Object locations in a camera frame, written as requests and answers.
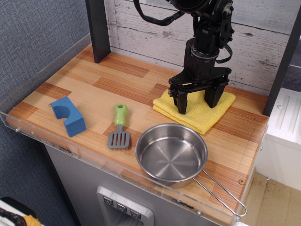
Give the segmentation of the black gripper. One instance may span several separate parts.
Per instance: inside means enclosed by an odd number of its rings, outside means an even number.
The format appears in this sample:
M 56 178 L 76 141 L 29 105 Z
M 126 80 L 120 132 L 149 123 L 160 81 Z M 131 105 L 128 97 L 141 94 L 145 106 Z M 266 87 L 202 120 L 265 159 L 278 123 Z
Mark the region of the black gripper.
M 194 40 L 186 42 L 183 71 L 169 79 L 168 94 L 174 98 L 180 114 L 186 114 L 187 93 L 205 90 L 205 101 L 209 107 L 214 108 L 218 104 L 231 73 L 228 67 L 215 66 L 218 55 L 219 49 L 214 49 L 212 54 L 204 54 L 195 48 Z

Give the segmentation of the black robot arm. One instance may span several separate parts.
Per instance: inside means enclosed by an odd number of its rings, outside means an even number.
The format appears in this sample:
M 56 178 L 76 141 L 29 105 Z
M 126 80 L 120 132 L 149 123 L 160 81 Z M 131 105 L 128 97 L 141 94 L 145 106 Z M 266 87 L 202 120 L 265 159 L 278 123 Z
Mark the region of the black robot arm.
M 169 95 L 180 114 L 187 109 L 188 94 L 205 91 L 205 101 L 214 108 L 229 83 L 228 67 L 216 67 L 230 60 L 219 60 L 220 49 L 232 55 L 228 45 L 234 30 L 231 26 L 231 0 L 173 0 L 179 11 L 193 17 L 194 37 L 186 42 L 183 71 L 169 80 Z

